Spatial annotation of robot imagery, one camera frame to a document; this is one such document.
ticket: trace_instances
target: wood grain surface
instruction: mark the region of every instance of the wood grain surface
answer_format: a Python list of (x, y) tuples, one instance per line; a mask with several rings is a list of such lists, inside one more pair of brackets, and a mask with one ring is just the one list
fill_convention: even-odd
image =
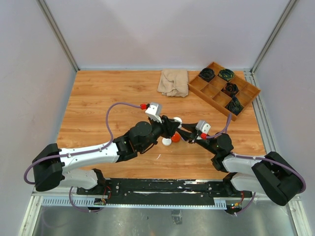
[[(157, 102), (163, 105), (162, 115), (180, 117), (184, 123), (200, 119), (211, 125), (209, 134), (221, 131), (226, 116), (192, 92), (185, 98), (166, 97), (157, 92), (160, 71), (79, 71), (71, 92), (63, 123), (58, 136), (59, 148), (78, 148), (109, 141), (105, 114), (115, 102), (132, 104)], [(198, 74), (189, 72), (191, 80)], [(236, 72), (244, 78), (243, 72)], [(109, 125), (115, 137), (125, 134), (139, 121), (147, 120), (143, 110), (124, 105), (114, 107), (109, 114)], [(234, 152), (264, 154), (257, 121), (252, 106), (237, 121), (232, 121), (228, 134)], [(226, 173), (212, 166), (214, 156), (197, 144), (184, 141), (164, 146), (158, 145), (138, 157), (120, 163), (104, 163), (84, 169), (101, 169), (105, 177), (126, 178), (198, 178), (222, 179)]]

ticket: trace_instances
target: white object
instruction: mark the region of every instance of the white object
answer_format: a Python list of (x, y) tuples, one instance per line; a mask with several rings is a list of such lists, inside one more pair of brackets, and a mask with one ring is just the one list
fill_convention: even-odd
[(163, 143), (165, 146), (170, 146), (171, 143), (172, 143), (172, 140), (171, 140), (171, 139), (162, 138), (162, 143)]
[[(62, 148), (61, 154), (75, 153), (80, 151), (88, 151), (92, 149), (100, 149), (105, 146), (107, 143), (90, 146), (90, 147), (81, 147), (75, 149)], [(98, 163), (115, 163), (118, 160), (119, 155), (117, 155), (118, 148), (115, 143), (111, 143), (107, 148), (95, 151), (87, 154), (80, 155), (69, 155), (69, 157), (61, 157), (61, 162), (64, 162), (63, 174), (71, 170), (78, 169), (84, 166), (90, 166)]]
[(174, 117), (173, 119), (179, 121), (181, 124), (178, 126), (178, 128), (179, 129), (182, 128), (182, 123), (183, 123), (182, 119), (180, 119), (179, 117)]
[(255, 176), (237, 173), (232, 177), (231, 183), (238, 191), (251, 191), (266, 194)]
[(97, 176), (93, 170), (85, 171), (76, 169), (63, 174), (64, 180), (60, 181), (59, 186), (81, 187), (91, 189), (97, 186)]
[(196, 130), (201, 131), (202, 133), (208, 134), (211, 125), (209, 125), (205, 120), (200, 120), (196, 125)]
[(161, 117), (159, 117), (162, 110), (162, 105), (156, 102), (151, 102), (145, 114), (152, 120), (162, 123)]
[(252, 171), (252, 166), (258, 162), (261, 162), (261, 160), (242, 159), (242, 158), (237, 158), (233, 156), (232, 154), (230, 154), (222, 161), (222, 164), (228, 172), (231, 172), (231, 173), (238, 172), (238, 173), (255, 176), (254, 172)]

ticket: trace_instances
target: metal frame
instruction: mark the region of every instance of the metal frame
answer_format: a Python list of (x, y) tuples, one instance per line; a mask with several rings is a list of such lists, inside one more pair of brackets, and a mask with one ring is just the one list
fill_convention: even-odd
[(36, 0), (75, 72), (80, 70), (45, 0)]
[[(254, 74), (252, 74), (249, 70), (244, 70), (244, 75), (247, 82), (256, 87), (259, 87)], [(278, 151), (279, 148), (274, 138), (274, 132), (269, 125), (270, 121), (260, 95), (257, 96), (252, 104), (266, 152), (268, 153), (270, 151)], [(311, 228), (307, 220), (300, 196), (296, 196), (294, 199), (296, 200), (290, 201), (286, 205), (286, 209), (291, 223), (295, 227), (295, 234), (298, 236), (311, 236)]]
[(278, 22), (276, 23), (274, 29), (272, 30), (266, 44), (264, 45), (264, 47), (262, 48), (258, 58), (256, 59), (251, 72), (255, 73), (260, 65), (260, 63), (262, 62), (262, 60), (264, 59), (265, 55), (267, 54), (267, 52), (269, 51), (271, 45), (273, 44), (275, 38), (278, 36), (280, 30), (282, 29), (282, 27), (284, 26), (285, 21), (287, 20), (287, 18), (289, 17), (289, 15), (291, 14), (292, 10), (294, 9), (294, 7), (296, 6), (297, 2), (299, 0), (290, 0), (288, 2), (288, 4), (286, 5), (285, 9), (283, 10)]
[(19, 236), (30, 236), (33, 235), (36, 221), (38, 219), (39, 211), (41, 208), (43, 197), (31, 196), (28, 208), (26, 210)]

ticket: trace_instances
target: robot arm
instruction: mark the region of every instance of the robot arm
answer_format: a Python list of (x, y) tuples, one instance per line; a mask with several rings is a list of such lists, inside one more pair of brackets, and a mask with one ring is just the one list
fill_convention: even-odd
[[(161, 105), (146, 105), (149, 122), (138, 122), (124, 135), (112, 142), (75, 149), (58, 149), (57, 144), (48, 145), (33, 161), (58, 155), (44, 160), (33, 167), (37, 191), (47, 191), (57, 186), (74, 186), (84, 190), (100, 187), (104, 189), (105, 179), (100, 170), (84, 171), (78, 168), (97, 163), (115, 163), (143, 154), (159, 137), (171, 138), (177, 131), (189, 143), (197, 143), (215, 156), (212, 158), (218, 171), (230, 172), (224, 179), (225, 191), (233, 196), (239, 191), (254, 191), (267, 194), (279, 205), (285, 205), (302, 188), (302, 182), (291, 172), (276, 168), (261, 160), (235, 157), (232, 141), (227, 134), (207, 136), (210, 125), (201, 120), (196, 124), (182, 124), (177, 120), (160, 116)], [(289, 166), (283, 158), (273, 152), (265, 156)]]

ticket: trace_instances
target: wooden tray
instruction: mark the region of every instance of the wooden tray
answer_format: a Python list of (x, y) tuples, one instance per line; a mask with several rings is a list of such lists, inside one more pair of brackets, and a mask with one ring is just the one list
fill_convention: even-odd
[[(207, 68), (213, 69), (216, 76), (210, 82), (206, 82), (197, 75), (189, 82), (189, 89), (198, 97), (216, 108), (219, 112), (228, 116), (228, 114), (231, 112), (225, 107), (232, 100), (232, 98), (221, 91), (227, 81), (218, 76), (219, 71), (225, 68), (215, 62), (208, 65)], [(232, 120), (235, 121), (258, 96), (260, 89), (237, 75), (235, 75), (230, 82), (237, 85), (239, 92), (235, 96), (243, 106), (242, 111), (238, 115), (232, 113)]]

